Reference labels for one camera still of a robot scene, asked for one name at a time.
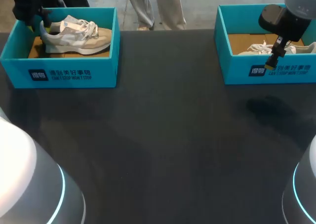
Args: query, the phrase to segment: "black table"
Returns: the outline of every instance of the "black table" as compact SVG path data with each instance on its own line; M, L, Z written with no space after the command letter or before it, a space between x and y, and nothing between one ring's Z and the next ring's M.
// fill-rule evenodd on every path
M115 89L14 90L0 70L0 107L76 180L88 224L281 224L316 134L316 85L225 86L213 30L121 32ZM278 109L255 116L266 95Z

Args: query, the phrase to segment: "teal box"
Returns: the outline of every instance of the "teal box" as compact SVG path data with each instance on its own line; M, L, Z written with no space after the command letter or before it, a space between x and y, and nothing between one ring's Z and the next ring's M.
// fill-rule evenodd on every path
M265 6L249 4L218 7L214 38L225 84L316 82L316 54L279 57L277 68L273 71L264 68L269 55L233 55L228 34L269 33L258 24ZM305 45L316 41L316 21L311 22L302 40Z
M23 22L17 21L0 57L15 88L104 88L115 87L119 62L119 22L115 8L54 8L49 18L59 22L67 15L112 29L109 57L28 59L34 38Z

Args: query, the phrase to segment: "shoe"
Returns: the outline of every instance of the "shoe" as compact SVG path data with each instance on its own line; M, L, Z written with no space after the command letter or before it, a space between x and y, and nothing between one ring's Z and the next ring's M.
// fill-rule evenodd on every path
M141 25L138 26L137 30L138 31L153 31L155 28L155 24L153 24L152 27L142 27Z
M251 51L245 51L238 55L269 55L271 54L273 45L267 45L264 41L263 44L252 44L248 50ZM294 45L289 45L285 48L285 51L287 54L296 54L296 47Z
M46 45L46 53L78 52L82 55L95 54L111 44L112 31L98 28L94 22L87 22L68 15L63 21L52 23L49 34L40 23L40 37Z
M313 42L310 45L307 46L298 46L290 44L290 46L293 46L296 48L296 54L315 54L316 53L316 42Z
M149 31L148 27L139 27L137 28L138 31Z

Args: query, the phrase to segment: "logo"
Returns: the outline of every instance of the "logo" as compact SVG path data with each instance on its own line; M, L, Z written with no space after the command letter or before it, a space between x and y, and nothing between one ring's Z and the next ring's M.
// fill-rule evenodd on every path
M29 70L29 73L33 81L48 81L45 70Z
M253 65L251 66L249 77L259 77L264 76L266 73L266 68L264 65Z

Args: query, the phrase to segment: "glowing blue ring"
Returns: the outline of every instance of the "glowing blue ring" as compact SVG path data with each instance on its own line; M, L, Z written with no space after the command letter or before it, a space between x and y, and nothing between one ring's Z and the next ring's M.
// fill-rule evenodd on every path
M51 216L51 218L49 219L48 223L47 224L52 224L52 222L54 221L55 217L57 216L59 210L60 210L60 207L61 207L61 204L63 203L63 200L64 200L64 196L65 196L65 176L64 176L64 173L63 173L63 170L60 168L60 166L58 165L59 169L60 169L60 173L61 173L61 177L62 177L62 180L63 180L63 188L61 190L61 197L59 199L59 202L58 202L58 205L57 205L57 208L55 210L55 212L53 213L53 215Z
M295 194L295 197L296 197L296 200L298 202L298 204L300 205L301 209L303 210L303 212L305 213L305 215L314 223L316 224L316 222L313 220L313 218L306 212L305 208L303 207L303 205L301 204L300 200L298 199L298 196L297 196L297 193L296 193L296 189L295 189L295 172L296 172L296 169L298 167L298 164L297 166L295 167L295 170L294 170L294 174L293 174L293 190L294 190L294 194Z

